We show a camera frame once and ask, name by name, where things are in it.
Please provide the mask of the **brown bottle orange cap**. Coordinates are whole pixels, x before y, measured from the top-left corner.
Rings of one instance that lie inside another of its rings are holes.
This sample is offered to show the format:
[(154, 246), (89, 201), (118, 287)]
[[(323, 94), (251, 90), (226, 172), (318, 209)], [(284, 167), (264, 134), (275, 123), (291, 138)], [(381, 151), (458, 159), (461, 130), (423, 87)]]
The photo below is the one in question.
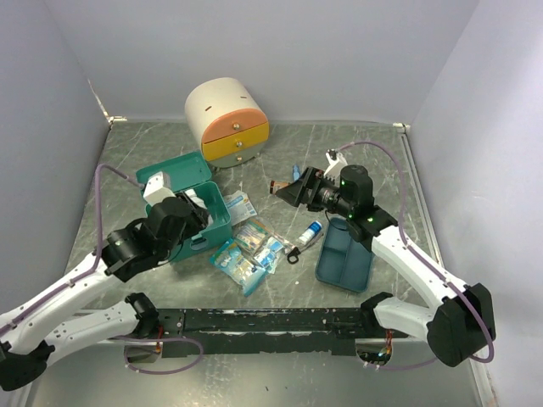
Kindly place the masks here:
[(288, 187), (289, 185), (290, 185), (290, 183), (287, 182), (287, 181), (271, 180), (270, 187), (269, 187), (269, 192), (270, 192), (270, 194), (275, 195), (280, 189)]

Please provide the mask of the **blue cotton ball bag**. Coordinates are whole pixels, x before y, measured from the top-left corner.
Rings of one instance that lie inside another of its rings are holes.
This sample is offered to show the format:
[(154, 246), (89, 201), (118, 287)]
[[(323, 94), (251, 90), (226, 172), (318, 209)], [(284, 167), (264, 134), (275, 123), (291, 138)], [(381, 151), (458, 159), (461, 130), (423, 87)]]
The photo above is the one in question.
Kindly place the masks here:
[(210, 263), (236, 282), (244, 297), (251, 295), (267, 276), (266, 269), (250, 261), (232, 238), (211, 256)]

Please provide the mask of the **teal medicine box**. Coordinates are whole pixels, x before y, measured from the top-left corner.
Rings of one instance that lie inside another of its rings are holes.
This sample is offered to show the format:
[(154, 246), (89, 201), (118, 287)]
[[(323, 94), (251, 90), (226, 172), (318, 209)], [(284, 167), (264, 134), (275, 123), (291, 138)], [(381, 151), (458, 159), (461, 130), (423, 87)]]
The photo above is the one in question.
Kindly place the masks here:
[(172, 262), (181, 261), (220, 247), (232, 237), (232, 221), (219, 187), (211, 180), (211, 170), (200, 151), (183, 154), (136, 172), (141, 183), (164, 176), (165, 184), (177, 196), (188, 197), (206, 209), (209, 225), (200, 233), (185, 240), (173, 251)]

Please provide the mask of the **white plastic bottle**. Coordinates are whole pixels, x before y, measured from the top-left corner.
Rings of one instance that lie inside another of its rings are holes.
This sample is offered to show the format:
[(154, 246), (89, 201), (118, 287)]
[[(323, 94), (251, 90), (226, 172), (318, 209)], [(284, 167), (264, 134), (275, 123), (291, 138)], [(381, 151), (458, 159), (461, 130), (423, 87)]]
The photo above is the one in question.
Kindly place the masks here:
[(194, 189), (188, 189), (185, 194), (191, 199), (191, 201), (205, 212), (206, 225), (211, 226), (213, 224), (213, 218), (204, 202), (204, 200), (198, 196)]

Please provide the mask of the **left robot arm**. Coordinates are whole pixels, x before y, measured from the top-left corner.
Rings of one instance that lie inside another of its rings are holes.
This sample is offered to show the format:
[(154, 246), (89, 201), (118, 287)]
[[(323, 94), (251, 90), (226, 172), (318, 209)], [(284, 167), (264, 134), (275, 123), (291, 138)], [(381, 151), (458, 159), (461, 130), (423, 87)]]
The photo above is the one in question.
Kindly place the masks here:
[(201, 199), (185, 192), (152, 206), (147, 217), (112, 231), (71, 272), (32, 300), (1, 316), (1, 388), (36, 380), (50, 365), (103, 340), (147, 339), (159, 313), (144, 293), (132, 293), (102, 311), (76, 311), (99, 294), (164, 264), (185, 240), (212, 222)]

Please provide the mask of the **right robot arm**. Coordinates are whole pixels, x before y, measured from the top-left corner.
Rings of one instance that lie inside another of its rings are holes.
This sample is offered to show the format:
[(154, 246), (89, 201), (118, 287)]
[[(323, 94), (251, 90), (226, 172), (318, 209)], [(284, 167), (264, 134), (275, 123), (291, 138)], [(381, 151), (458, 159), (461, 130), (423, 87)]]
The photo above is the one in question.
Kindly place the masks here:
[(327, 211), (344, 218), (354, 242), (392, 266), (424, 301), (422, 306), (382, 293), (361, 307), (361, 330), (378, 337), (386, 330), (403, 332), (423, 340), (434, 357), (449, 367), (475, 358), (486, 348), (483, 359), (494, 358), (495, 319), (490, 291), (481, 283), (467, 284), (453, 276), (405, 234), (400, 222), (379, 207), (373, 182), (361, 165), (341, 169), (339, 181), (322, 170), (308, 167), (297, 181), (275, 192), (293, 207), (304, 205), (311, 212)]

